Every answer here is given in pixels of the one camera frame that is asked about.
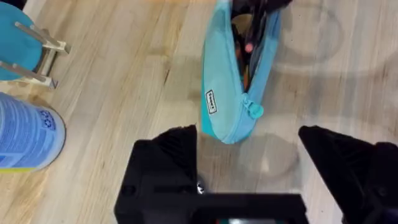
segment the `zipper pull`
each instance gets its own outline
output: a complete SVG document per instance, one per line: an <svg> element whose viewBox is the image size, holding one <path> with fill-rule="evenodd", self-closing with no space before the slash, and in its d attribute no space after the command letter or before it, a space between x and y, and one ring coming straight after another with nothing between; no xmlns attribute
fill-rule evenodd
<svg viewBox="0 0 398 224"><path fill-rule="evenodd" d="M253 119L258 119L264 114L264 108L250 100L247 93L243 93L243 106L248 109L249 116Z"/></svg>

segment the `wooden table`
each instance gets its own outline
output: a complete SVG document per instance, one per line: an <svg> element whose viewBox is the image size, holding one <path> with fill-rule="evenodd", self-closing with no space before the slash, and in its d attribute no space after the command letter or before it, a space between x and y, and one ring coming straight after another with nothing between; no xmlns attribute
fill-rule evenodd
<svg viewBox="0 0 398 224"><path fill-rule="evenodd" d="M0 89L59 112L65 147L48 168L0 175L0 223L116 223L133 143L200 125L201 48L213 2L37 0L37 25L72 44L55 91ZM398 1L295 0L283 12L264 116L247 141L200 134L198 169L217 192L303 193L311 223L341 212L300 142L301 125L370 142L398 137Z"/></svg>

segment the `blue stool seat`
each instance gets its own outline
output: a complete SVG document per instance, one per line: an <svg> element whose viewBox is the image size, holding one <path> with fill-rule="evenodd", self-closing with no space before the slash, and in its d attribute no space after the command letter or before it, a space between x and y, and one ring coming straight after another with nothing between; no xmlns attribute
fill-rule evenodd
<svg viewBox="0 0 398 224"><path fill-rule="evenodd" d="M18 29L15 22L26 27L33 24L18 8L0 2L0 60L10 65L16 63L32 71L40 61L42 43ZM0 80L15 80L20 77L0 67Z"/></svg>

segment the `spray can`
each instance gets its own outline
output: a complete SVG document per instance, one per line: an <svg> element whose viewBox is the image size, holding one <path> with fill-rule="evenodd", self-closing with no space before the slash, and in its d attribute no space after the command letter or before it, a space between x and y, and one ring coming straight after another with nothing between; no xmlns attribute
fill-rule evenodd
<svg viewBox="0 0 398 224"><path fill-rule="evenodd" d="M56 112L0 93L0 172L41 169L64 141L65 125Z"/></svg>

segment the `stool leg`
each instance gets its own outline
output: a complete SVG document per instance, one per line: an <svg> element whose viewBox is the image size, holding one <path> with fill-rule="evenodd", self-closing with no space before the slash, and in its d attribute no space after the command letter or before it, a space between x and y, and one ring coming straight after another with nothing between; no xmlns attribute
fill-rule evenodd
<svg viewBox="0 0 398 224"><path fill-rule="evenodd" d="M30 27L26 27L20 22L15 22L15 26L24 31L26 34L31 37L37 39L43 44L43 47L48 49L54 49L61 54L69 54L71 47L66 42L55 40L53 37L48 35L42 29L39 29L35 25L31 25Z"/></svg>
<svg viewBox="0 0 398 224"><path fill-rule="evenodd" d="M18 66L15 63L13 65L9 65L6 62L0 61L0 67L23 77L22 79L16 81L40 84L50 88L55 88L57 86L57 82L52 78L38 75L30 70Z"/></svg>

